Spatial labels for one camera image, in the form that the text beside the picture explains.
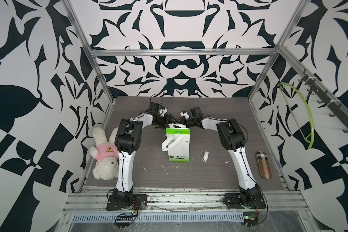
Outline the small white stapler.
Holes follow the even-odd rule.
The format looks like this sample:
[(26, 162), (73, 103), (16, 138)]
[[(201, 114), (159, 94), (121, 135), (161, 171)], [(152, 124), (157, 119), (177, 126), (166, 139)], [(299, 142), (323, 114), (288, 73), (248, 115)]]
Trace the small white stapler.
[(202, 160), (203, 160), (204, 162), (207, 162), (207, 161), (208, 161), (208, 157), (209, 157), (209, 152), (206, 151), (206, 152), (204, 153), (204, 155), (203, 155)]

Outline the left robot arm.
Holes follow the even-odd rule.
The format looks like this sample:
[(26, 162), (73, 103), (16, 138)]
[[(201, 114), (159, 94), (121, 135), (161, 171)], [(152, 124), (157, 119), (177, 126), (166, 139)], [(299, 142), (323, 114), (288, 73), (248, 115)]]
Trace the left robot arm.
[(156, 128), (164, 129), (175, 122), (177, 119), (167, 113), (167, 108), (156, 102), (150, 103), (148, 110), (139, 116), (121, 120), (115, 138), (119, 152), (119, 175), (112, 194), (114, 200), (128, 204), (133, 202), (133, 163), (141, 145), (143, 128), (154, 125)]

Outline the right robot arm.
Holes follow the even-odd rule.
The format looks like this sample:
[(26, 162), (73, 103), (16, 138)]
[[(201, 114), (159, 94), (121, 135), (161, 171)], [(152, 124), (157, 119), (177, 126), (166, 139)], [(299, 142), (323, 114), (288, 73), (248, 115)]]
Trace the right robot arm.
[(179, 123), (187, 127), (214, 130), (218, 132), (220, 142), (226, 149), (235, 166), (239, 195), (226, 196), (224, 204), (230, 207), (239, 205), (243, 208), (255, 207), (258, 200), (263, 199), (262, 192), (254, 179), (246, 155), (246, 137), (235, 119), (215, 119), (205, 117), (199, 107), (180, 113)]

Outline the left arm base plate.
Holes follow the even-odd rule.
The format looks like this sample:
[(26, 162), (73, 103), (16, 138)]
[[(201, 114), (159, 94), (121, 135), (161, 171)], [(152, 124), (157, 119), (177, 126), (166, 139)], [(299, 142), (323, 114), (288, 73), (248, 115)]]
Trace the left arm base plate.
[(125, 196), (114, 196), (108, 197), (106, 206), (107, 211), (118, 211), (118, 210), (141, 210), (147, 206), (148, 195), (146, 194), (134, 194)]

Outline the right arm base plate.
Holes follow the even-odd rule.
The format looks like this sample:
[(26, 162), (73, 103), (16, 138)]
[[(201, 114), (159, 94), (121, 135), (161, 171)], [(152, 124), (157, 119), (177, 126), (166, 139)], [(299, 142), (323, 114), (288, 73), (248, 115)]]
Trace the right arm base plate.
[(243, 193), (226, 193), (222, 203), (227, 206), (228, 209), (266, 209), (266, 201), (261, 193), (254, 195), (248, 195)]

